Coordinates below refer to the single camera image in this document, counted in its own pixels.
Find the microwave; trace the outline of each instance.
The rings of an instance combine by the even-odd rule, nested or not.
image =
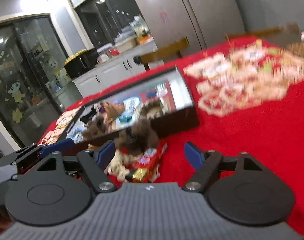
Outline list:
[[[78,57],[75,57],[67,63],[64,68],[71,79],[77,78],[95,67],[98,56],[99,54],[96,49],[90,49]]]

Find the kitchen counter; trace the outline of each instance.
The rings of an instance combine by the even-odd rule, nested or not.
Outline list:
[[[120,53],[120,54],[117,55],[117,56],[111,57],[111,58],[110,58],[108,61],[106,61],[106,62],[96,64],[96,65],[94,66],[94,68],[89,69],[87,72],[92,71],[92,70],[95,69],[95,68],[100,68],[100,67],[103,67],[103,66],[105,66],[105,65],[108,65],[108,64],[110,64],[111,62],[113,62],[113,61],[115,61],[115,60],[117,60],[117,59],[119,59],[119,58],[127,57],[128,54],[133,54],[133,53],[135,53],[136,51],[139,52],[139,51],[145,50],[145,48],[149,48],[149,47],[155,47],[155,48],[157,49],[156,44],[155,44],[155,42],[154,42],[153,39],[152,39],[151,41],[145,43],[145,44],[137,45],[137,46],[134,47],[134,48],[128,49],[128,50],[126,50],[126,51]],[[86,75],[87,72],[85,72],[84,74],[82,74],[81,76],[79,76],[79,77],[77,77],[77,78],[72,79],[72,81],[74,82],[74,81],[80,79],[82,76]]]
[[[73,83],[83,97],[98,93],[113,84],[145,72],[144,65],[136,64],[133,57],[144,55],[154,50],[157,50],[157,47],[153,40],[136,46],[104,63],[96,64],[93,69],[73,79]],[[149,67],[152,69],[162,64],[163,61],[153,62],[149,63]]]

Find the cabinet handle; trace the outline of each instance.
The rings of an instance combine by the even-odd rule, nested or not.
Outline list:
[[[126,70],[129,70],[129,69],[126,67],[126,65],[125,65],[124,61],[123,61],[123,66],[125,67],[125,69],[126,69]]]
[[[129,60],[127,59],[126,61],[128,62],[128,66],[129,66],[130,68],[132,68],[132,66],[131,66],[131,64],[130,64],[130,62],[129,62]]]
[[[95,78],[96,78],[96,81],[97,81],[97,82],[101,83],[101,81],[98,80],[98,76],[97,76],[97,75],[95,75]]]
[[[79,59],[80,59],[80,61],[81,61],[82,65],[83,65],[83,67],[86,69],[86,67],[84,66],[84,63],[83,63],[83,61],[82,61],[81,57],[79,57]]]

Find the wooden chair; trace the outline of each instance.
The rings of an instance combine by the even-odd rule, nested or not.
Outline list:
[[[149,62],[155,62],[163,60],[167,57],[177,55],[179,58],[182,58],[181,50],[190,46],[190,43],[187,37],[180,39],[179,41],[172,43],[166,47],[162,47],[157,51],[144,54],[141,56],[133,57],[133,60],[136,64],[143,64],[146,71],[149,71]]]
[[[233,38],[244,36],[256,36],[264,38],[272,44],[285,48],[287,44],[301,41],[301,33],[297,23],[277,26],[271,29],[261,29],[246,33],[229,33],[225,34],[227,41]]]

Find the candy wrapper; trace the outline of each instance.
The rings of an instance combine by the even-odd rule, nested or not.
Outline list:
[[[133,165],[130,173],[125,177],[134,183],[154,182],[158,176],[158,167],[163,154],[167,150],[167,142],[160,140],[157,149],[147,149],[143,156]]]

